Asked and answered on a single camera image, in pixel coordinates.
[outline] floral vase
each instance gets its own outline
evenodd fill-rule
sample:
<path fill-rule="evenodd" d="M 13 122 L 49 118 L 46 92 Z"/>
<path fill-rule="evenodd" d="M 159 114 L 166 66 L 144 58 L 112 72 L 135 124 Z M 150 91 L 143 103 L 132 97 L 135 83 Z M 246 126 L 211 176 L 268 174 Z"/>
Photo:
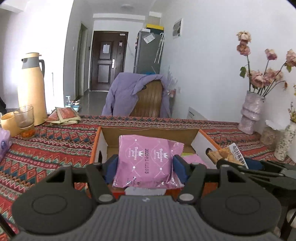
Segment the floral vase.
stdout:
<path fill-rule="evenodd" d="M 293 141 L 294 136 L 296 135 L 296 123 L 290 122 L 290 124 L 286 127 L 285 132 L 283 133 L 280 141 L 276 146 L 276 150 L 274 152 L 274 156 L 279 161 L 284 161 L 289 147 Z"/>
<path fill-rule="evenodd" d="M 264 97 L 256 93 L 247 91 L 246 99 L 242 106 L 242 119 L 238 129 L 248 135 L 254 132 L 255 123 L 260 120 Z"/>

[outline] tiled floor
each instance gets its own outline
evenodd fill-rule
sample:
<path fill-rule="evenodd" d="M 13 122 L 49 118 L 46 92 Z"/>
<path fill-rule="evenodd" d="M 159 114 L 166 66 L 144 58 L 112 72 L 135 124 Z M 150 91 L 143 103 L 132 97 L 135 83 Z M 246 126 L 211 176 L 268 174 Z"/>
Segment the tiled floor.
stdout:
<path fill-rule="evenodd" d="M 108 92 L 87 91 L 80 99 L 80 115 L 101 115 Z"/>

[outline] chair backrest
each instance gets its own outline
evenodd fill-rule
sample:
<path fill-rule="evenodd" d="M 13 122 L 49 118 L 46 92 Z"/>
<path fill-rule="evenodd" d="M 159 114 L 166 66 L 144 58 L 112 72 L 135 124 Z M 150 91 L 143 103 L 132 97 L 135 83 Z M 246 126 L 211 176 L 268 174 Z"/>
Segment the chair backrest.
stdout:
<path fill-rule="evenodd" d="M 146 89 L 137 93 L 139 100 L 130 116 L 159 117 L 162 94 L 163 86 L 160 80 L 148 83 Z"/>

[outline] green leaf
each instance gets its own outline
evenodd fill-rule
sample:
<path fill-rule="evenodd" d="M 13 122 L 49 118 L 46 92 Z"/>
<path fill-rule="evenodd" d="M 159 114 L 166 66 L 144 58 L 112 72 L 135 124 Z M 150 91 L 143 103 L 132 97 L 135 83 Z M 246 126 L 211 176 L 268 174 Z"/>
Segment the green leaf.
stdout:
<path fill-rule="evenodd" d="M 239 75 L 244 78 L 246 76 L 246 72 L 242 71 Z"/>
<path fill-rule="evenodd" d="M 288 72 L 290 73 L 291 70 L 292 70 L 292 66 L 287 65 L 287 70 L 288 70 Z"/>
<path fill-rule="evenodd" d="M 246 68 L 245 68 L 245 67 L 241 67 L 241 69 L 240 69 L 240 70 L 241 70 L 241 72 L 240 72 L 240 74 L 239 74 L 239 75 L 240 75 L 241 77 L 243 77 L 243 78 L 244 78 L 244 77 L 246 76 L 246 72 L 247 72 L 247 70 L 246 70 Z"/>

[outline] thermos handle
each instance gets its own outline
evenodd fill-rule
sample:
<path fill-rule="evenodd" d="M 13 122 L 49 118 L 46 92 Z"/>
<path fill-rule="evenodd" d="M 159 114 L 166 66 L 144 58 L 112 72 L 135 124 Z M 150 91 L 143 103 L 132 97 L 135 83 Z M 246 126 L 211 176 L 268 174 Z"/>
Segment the thermos handle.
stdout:
<path fill-rule="evenodd" d="M 43 74 L 43 77 L 44 77 L 44 74 L 45 74 L 45 64 L 44 64 L 44 60 L 43 60 L 43 59 L 39 59 L 39 63 L 41 63 L 41 65 L 42 65 L 42 74 Z"/>

